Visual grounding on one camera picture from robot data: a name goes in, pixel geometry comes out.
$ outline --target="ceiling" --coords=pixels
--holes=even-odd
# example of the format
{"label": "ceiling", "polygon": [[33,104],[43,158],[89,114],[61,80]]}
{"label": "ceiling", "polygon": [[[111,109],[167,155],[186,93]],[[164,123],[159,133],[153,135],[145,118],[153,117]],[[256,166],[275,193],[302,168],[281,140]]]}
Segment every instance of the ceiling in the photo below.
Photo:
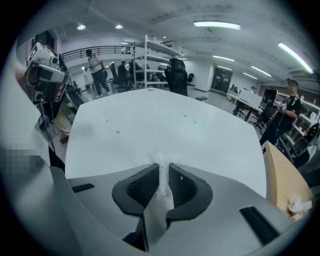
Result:
{"label": "ceiling", "polygon": [[[283,83],[297,79],[301,87],[319,91],[312,75],[278,47],[283,42],[299,54],[313,70],[319,70],[319,53],[308,33],[294,19],[288,6],[275,0],[56,0],[56,27],[66,37],[90,33],[119,33],[143,39],[145,34],[174,40],[193,55],[218,55],[234,62],[214,59],[217,65],[245,72],[261,83]],[[241,30],[195,27],[193,21],[224,21],[241,25]],[[78,24],[86,29],[77,30]],[[122,29],[115,29],[117,24]],[[255,66],[272,77],[251,68]]]}

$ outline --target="ceiling light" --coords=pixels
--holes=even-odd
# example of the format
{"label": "ceiling light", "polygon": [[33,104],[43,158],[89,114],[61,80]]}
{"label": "ceiling light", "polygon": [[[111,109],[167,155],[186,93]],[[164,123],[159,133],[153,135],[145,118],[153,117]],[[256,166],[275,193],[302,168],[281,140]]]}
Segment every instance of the ceiling light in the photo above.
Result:
{"label": "ceiling light", "polygon": [[246,76],[251,77],[251,78],[253,78],[253,79],[257,80],[257,78],[255,78],[255,77],[254,77],[254,76],[252,76],[252,75],[249,75],[249,74],[247,74],[247,73],[243,73],[243,74],[245,74]]}
{"label": "ceiling light", "polygon": [[219,65],[217,65],[217,67],[223,68],[223,69],[226,69],[226,70],[232,70],[231,68],[228,68],[228,67],[225,67],[225,66],[219,66]]}
{"label": "ceiling light", "polygon": [[79,26],[77,27],[78,30],[84,30],[85,28],[86,28],[85,25],[79,25]]}
{"label": "ceiling light", "polygon": [[231,59],[231,58],[225,58],[225,57],[220,57],[220,56],[215,56],[215,55],[212,55],[212,57],[214,57],[214,58],[218,58],[218,59],[224,59],[224,60],[232,61],[232,62],[234,62],[234,61],[235,61],[234,59]]}
{"label": "ceiling light", "polygon": [[283,44],[282,42],[278,44],[278,46],[285,50],[288,54],[290,54],[292,57],[294,57],[310,74],[313,74],[314,71],[309,67],[309,65],[293,50],[291,50],[288,46]]}
{"label": "ceiling light", "polygon": [[223,21],[194,21],[196,27],[219,27],[233,30],[240,30],[240,25]]}
{"label": "ceiling light", "polygon": [[264,72],[264,71],[262,71],[261,69],[255,67],[255,66],[251,66],[251,68],[253,68],[253,69],[255,69],[255,70],[258,70],[258,71],[264,73],[264,74],[267,75],[268,77],[271,77],[271,75],[269,75],[267,72]]}

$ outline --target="computer monitor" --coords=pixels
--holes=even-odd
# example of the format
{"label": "computer monitor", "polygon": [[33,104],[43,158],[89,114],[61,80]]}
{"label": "computer monitor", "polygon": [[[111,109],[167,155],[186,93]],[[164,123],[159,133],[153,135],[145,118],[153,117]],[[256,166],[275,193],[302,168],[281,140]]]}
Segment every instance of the computer monitor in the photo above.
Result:
{"label": "computer monitor", "polygon": [[275,89],[266,89],[262,97],[262,102],[266,105],[272,106],[277,97],[277,92],[278,90]]}

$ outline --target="floor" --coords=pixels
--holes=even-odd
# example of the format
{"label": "floor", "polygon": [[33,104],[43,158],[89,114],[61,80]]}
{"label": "floor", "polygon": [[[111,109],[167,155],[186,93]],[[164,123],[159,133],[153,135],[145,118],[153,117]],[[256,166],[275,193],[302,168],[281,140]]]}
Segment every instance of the floor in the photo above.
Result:
{"label": "floor", "polygon": [[[103,97],[107,97],[109,95],[114,94],[112,88],[110,88],[110,89],[111,90],[108,93],[104,89],[102,89]],[[208,98],[207,100],[204,101],[205,103],[210,104],[212,106],[215,106],[215,107],[217,107],[219,109],[222,109],[222,110],[224,110],[224,111],[226,111],[226,112],[228,112],[230,114],[233,113],[235,105],[231,101],[228,101],[226,99],[225,95],[222,95],[222,94],[219,94],[219,93],[216,93],[216,92],[213,92],[213,91],[206,91],[206,92],[200,91],[200,90],[195,89],[193,86],[188,86],[187,91],[188,91],[188,96],[190,98],[194,98],[195,99],[196,97],[205,96],[205,97]],[[98,94],[97,94],[97,91],[95,89],[90,89],[90,90],[84,91],[80,95],[80,98],[83,100],[84,103],[87,103],[87,102],[90,102],[90,101],[94,101],[96,99],[97,95]],[[241,115],[241,116],[238,116],[238,117],[243,119],[243,120],[245,119],[244,115]],[[248,122],[249,121],[255,122],[256,120],[251,116],[248,119]],[[257,134],[258,139],[260,139],[261,138],[260,131],[257,128],[255,130],[256,130],[256,134]],[[49,128],[49,133],[53,138],[53,144],[54,144],[56,155],[65,163],[68,143],[61,144],[60,141],[59,141],[61,134],[56,135],[55,133],[57,133],[57,131],[54,133],[52,127]]]}

